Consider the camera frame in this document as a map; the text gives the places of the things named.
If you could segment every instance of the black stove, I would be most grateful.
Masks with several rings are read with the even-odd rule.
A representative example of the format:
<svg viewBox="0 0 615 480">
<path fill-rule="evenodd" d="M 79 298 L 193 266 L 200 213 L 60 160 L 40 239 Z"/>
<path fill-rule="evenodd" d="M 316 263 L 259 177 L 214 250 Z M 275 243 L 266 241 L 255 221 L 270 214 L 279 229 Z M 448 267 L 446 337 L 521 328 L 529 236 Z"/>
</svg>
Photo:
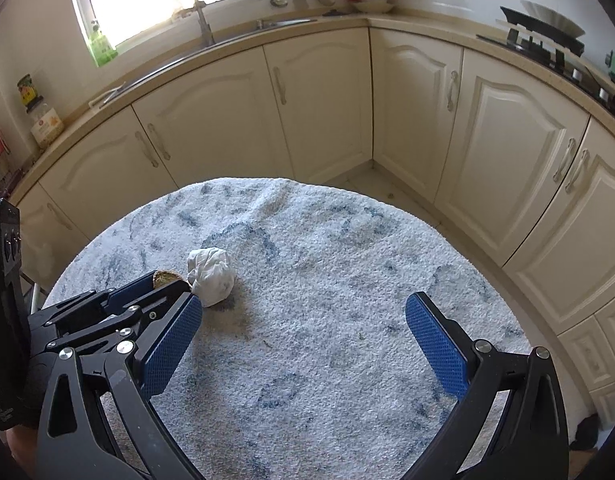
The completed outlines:
<svg viewBox="0 0 615 480">
<path fill-rule="evenodd" d="M 523 25 L 523 27 L 528 30 L 527 35 L 531 34 L 532 31 L 536 31 L 539 34 L 550 38 L 556 44 L 564 44 L 565 47 L 578 56 L 583 53 L 583 44 L 578 40 L 567 36 L 562 31 L 521 12 L 507 9 L 506 7 L 501 8 L 508 18 L 508 22 L 513 25 Z M 608 91 L 607 88 L 604 88 L 603 85 L 601 85 L 587 69 L 584 69 L 582 66 L 578 68 L 575 64 L 567 62 L 564 51 L 557 48 L 548 50 L 543 45 L 542 41 L 535 40 L 532 36 L 529 36 L 527 39 L 521 38 L 520 34 L 521 33 L 518 30 L 511 28 L 506 41 L 488 38 L 487 36 L 482 36 L 480 34 L 477 34 L 476 37 L 480 40 L 487 41 L 488 43 L 493 43 L 507 48 L 508 50 L 527 57 L 547 69 L 552 70 L 552 72 L 555 72 L 562 78 L 567 79 L 571 84 L 575 85 L 587 95 L 592 97 L 615 117 L 614 91 Z"/>
</svg>

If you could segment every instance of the fluffy rug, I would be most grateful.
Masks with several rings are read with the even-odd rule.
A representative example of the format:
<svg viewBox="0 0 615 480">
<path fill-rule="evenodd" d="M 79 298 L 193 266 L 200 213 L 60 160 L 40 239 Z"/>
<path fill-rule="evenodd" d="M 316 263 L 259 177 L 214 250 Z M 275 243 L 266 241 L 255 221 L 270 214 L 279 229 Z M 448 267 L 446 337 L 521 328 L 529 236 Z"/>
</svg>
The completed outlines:
<svg viewBox="0 0 615 480">
<path fill-rule="evenodd" d="M 77 256 L 47 304 L 153 269 L 184 273 L 190 250 L 212 246 L 234 257 L 235 288 L 204 310 L 152 399 L 208 479 L 400 478 L 455 403 L 405 323 L 412 292 L 427 292 L 472 338 L 529 352 L 502 298 L 429 225 L 366 196 L 281 179 L 213 180 L 137 209 Z"/>
</svg>

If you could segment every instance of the metal screw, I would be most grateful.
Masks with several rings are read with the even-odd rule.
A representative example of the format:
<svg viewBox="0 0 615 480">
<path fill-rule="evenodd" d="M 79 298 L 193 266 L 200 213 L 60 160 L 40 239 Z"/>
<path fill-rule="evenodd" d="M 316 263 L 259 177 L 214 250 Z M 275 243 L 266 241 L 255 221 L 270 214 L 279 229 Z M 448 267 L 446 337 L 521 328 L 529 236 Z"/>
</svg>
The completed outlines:
<svg viewBox="0 0 615 480">
<path fill-rule="evenodd" d="M 129 354 L 130 352 L 132 352 L 132 349 L 134 348 L 134 343 L 132 341 L 121 341 L 117 346 L 116 346 L 116 351 L 119 354 Z"/>
<path fill-rule="evenodd" d="M 63 348 L 63 350 L 59 352 L 59 359 L 63 359 L 64 361 L 70 359 L 73 353 L 74 350 L 72 348 Z"/>
<path fill-rule="evenodd" d="M 492 344 L 485 339 L 479 339 L 476 343 L 474 343 L 476 349 L 481 352 L 481 354 L 487 354 L 492 351 Z"/>
<path fill-rule="evenodd" d="M 544 346 L 537 346 L 537 356 L 541 359 L 549 359 L 549 350 Z"/>
</svg>

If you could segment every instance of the blue textured pad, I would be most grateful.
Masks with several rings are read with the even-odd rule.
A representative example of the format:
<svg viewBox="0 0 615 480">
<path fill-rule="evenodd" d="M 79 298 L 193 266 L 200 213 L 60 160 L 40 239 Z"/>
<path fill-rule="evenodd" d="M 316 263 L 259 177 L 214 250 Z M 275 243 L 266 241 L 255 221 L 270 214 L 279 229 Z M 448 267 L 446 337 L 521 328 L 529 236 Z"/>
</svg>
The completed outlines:
<svg viewBox="0 0 615 480">
<path fill-rule="evenodd" d="M 203 308 L 196 296 L 191 296 L 165 334 L 147 355 L 140 377 L 141 393 L 146 399 L 162 394 L 184 356 L 190 341 L 201 325 Z"/>
<path fill-rule="evenodd" d="M 121 288 L 117 288 L 108 297 L 108 304 L 105 307 L 105 313 L 108 315 L 116 314 L 119 316 L 120 314 L 123 314 L 123 307 L 125 305 L 131 303 L 137 298 L 140 298 L 141 296 L 145 296 L 149 292 L 152 292 L 152 290 L 154 290 L 153 276 L 154 272 L 150 272 L 150 274 L 146 274 L 134 282 L 128 283 Z"/>
<path fill-rule="evenodd" d="M 415 294 L 407 298 L 405 320 L 443 389 L 462 399 L 469 388 L 467 362 L 425 303 Z"/>
</svg>

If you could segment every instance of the crumpled white tissue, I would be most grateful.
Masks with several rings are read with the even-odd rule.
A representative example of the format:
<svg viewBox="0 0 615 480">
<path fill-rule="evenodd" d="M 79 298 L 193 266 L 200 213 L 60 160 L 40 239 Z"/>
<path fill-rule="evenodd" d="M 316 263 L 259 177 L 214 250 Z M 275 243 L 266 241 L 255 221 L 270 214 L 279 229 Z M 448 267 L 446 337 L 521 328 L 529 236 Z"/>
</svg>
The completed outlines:
<svg viewBox="0 0 615 480">
<path fill-rule="evenodd" d="M 234 286 L 232 258 L 223 249 L 196 249 L 188 256 L 188 283 L 203 306 L 225 300 Z"/>
</svg>

